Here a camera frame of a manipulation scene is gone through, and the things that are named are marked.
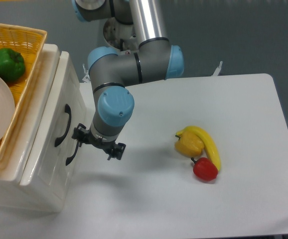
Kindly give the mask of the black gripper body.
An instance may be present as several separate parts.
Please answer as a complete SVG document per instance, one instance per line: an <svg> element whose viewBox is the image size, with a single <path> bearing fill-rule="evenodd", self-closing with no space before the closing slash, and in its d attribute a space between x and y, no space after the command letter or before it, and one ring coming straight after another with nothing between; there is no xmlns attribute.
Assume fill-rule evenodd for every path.
<svg viewBox="0 0 288 239"><path fill-rule="evenodd" d="M91 130L88 130L88 133L85 136L85 144L92 145L97 149L103 150L104 152L111 152L117 146L115 140L105 141L102 137L94 136Z"/></svg>

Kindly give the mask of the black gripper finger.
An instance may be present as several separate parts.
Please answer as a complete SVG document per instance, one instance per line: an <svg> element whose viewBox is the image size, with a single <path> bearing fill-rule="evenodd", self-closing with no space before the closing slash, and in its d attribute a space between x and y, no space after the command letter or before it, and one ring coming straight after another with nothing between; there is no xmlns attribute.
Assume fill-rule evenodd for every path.
<svg viewBox="0 0 288 239"><path fill-rule="evenodd" d="M112 158L115 158L117 160L121 160L123 153L126 149L126 145L124 143L114 143L108 150L108 158L107 160L111 160Z"/></svg>
<svg viewBox="0 0 288 239"><path fill-rule="evenodd" d="M74 128L71 138L77 141L78 147L81 147L82 144L89 143L89 133L90 130L86 129L86 127L82 123L79 123Z"/></svg>

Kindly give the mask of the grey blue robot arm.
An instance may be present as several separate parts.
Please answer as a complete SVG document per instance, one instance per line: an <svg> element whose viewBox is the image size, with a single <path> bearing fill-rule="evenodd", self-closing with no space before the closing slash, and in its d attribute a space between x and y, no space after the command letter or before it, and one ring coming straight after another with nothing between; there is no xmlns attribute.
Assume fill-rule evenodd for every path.
<svg viewBox="0 0 288 239"><path fill-rule="evenodd" d="M135 106L128 86L182 76L184 57L169 42L157 0L75 0L72 5L81 21L113 18L135 34L136 48L130 53L106 46L89 53L95 114L89 128L79 124L72 136L78 147L90 144L121 159L126 146L116 139Z"/></svg>

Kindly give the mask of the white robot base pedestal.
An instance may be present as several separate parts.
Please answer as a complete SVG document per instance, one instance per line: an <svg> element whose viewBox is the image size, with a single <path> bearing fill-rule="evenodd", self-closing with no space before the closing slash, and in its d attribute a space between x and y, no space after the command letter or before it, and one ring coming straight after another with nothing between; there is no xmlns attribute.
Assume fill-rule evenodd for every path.
<svg viewBox="0 0 288 239"><path fill-rule="evenodd" d="M133 24L122 24L115 17L111 17L104 24L103 36L107 45L119 53L139 51Z"/></svg>

